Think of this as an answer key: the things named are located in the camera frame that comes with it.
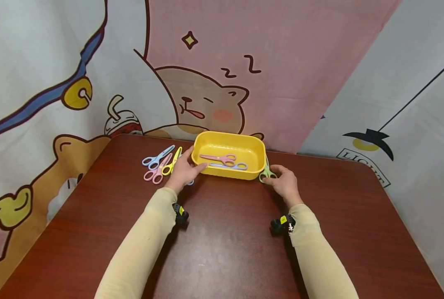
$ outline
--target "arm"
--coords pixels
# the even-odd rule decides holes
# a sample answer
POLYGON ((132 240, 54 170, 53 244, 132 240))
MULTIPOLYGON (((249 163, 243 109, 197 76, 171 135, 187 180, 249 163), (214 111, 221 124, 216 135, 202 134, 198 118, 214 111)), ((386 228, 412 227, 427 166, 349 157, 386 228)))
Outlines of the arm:
POLYGON ((290 237, 309 297, 358 298, 345 267, 321 233, 318 220, 310 208, 303 204, 294 173, 281 165, 272 165, 270 169, 279 173, 279 178, 266 178, 264 182, 272 185, 284 198, 290 208, 289 214, 296 221, 290 237))
POLYGON ((178 158, 164 188, 155 192, 115 252, 97 288, 97 299, 140 298, 155 261, 175 225, 172 204, 187 183, 206 168, 188 163, 193 147, 178 158))

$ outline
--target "wooden table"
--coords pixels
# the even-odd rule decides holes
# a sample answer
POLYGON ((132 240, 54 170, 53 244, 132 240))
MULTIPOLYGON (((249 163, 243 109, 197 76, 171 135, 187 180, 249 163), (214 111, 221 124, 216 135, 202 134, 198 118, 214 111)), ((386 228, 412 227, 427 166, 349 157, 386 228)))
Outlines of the wooden table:
MULTIPOLYGON (((0 299, 93 298, 112 255, 159 187, 141 179, 147 168, 140 161, 171 144, 191 145, 112 139, 0 299)), ((268 157, 297 175, 303 200, 360 298, 444 298, 372 170, 336 159, 268 157)), ((201 175, 179 203, 190 223, 168 236, 143 298, 308 298, 288 237, 270 233, 270 221, 286 208, 269 186, 201 175)))

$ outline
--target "beige sleeve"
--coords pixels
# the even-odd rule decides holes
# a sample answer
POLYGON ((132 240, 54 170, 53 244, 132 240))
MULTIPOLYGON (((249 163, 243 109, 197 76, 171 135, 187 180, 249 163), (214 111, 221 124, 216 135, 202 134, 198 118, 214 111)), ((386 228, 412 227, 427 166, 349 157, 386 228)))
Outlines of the beige sleeve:
POLYGON ((175 225, 172 189, 155 192, 105 270, 95 298, 131 299, 142 297, 167 235, 175 225))
POLYGON ((291 235, 292 246, 310 299, 358 298, 345 267, 321 233, 310 208, 298 204, 289 214, 297 222, 291 235))

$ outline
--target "yellow container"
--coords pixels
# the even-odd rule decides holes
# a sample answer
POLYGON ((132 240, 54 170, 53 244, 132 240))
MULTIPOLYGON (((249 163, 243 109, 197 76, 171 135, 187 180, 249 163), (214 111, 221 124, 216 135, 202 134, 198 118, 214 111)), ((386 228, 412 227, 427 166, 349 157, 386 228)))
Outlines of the yellow container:
POLYGON ((207 164, 222 164, 220 161, 201 158, 201 154, 217 157, 234 154, 237 156, 235 164, 247 164, 247 170, 223 169, 209 166, 202 171, 203 174, 210 174, 212 176, 251 180, 256 179, 259 173, 265 168, 265 145, 260 139, 254 136, 213 131, 200 133, 195 139, 194 151, 191 155, 194 163, 200 164, 206 162, 207 164))

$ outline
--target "scissors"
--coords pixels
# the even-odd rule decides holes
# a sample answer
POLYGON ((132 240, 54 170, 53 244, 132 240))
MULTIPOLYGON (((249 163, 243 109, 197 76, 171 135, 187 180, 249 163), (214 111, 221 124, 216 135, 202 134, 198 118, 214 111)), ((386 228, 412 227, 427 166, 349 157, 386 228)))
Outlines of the scissors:
POLYGON ((173 149, 175 148, 175 145, 171 145, 170 147, 164 149, 160 154, 157 155, 157 157, 147 157, 142 160, 143 166, 148 166, 149 170, 154 170, 157 167, 159 167, 160 160, 169 154, 173 149))
POLYGON ((258 179, 260 180, 260 182, 264 183, 263 181, 263 177, 272 177, 274 179, 277 179, 277 175, 275 173, 273 173, 272 171, 270 171, 270 164, 268 164, 268 157, 265 154, 265 159, 267 160, 267 163, 265 165, 265 169, 258 175, 258 179))
POLYGON ((216 164, 216 163, 210 163, 210 166, 214 167, 220 167, 222 169, 236 169, 236 170, 247 170, 247 164, 245 163, 237 163, 234 166, 225 166, 224 164, 216 164))
POLYGON ((147 182, 152 180, 155 185, 160 184, 163 179, 162 168, 169 162, 170 158, 172 158, 172 153, 165 157, 156 169, 151 169, 147 171, 144 174, 144 180, 146 180, 147 182))
MULTIPOLYGON (((178 149, 177 149, 177 151, 175 152, 175 154, 174 154, 174 158, 172 159, 172 163, 171 164, 168 164, 168 165, 166 165, 166 166, 164 166, 163 168, 162 168, 162 174, 164 175, 164 176, 168 176, 169 174, 171 174, 172 173, 172 170, 174 170, 174 166, 175 166, 175 163, 177 162, 177 160, 178 160, 178 158, 180 157, 182 155, 182 147, 179 147, 178 149)), ((190 183, 188 183, 187 185, 188 186, 191 186, 191 185, 193 185, 194 184, 194 180, 192 180, 190 183)))
POLYGON ((221 156, 221 157, 201 154, 200 157, 206 158, 209 160, 221 161, 225 166, 228 166, 228 167, 235 166, 234 161, 237 160, 237 156, 235 156, 234 154, 226 154, 225 156, 221 156))

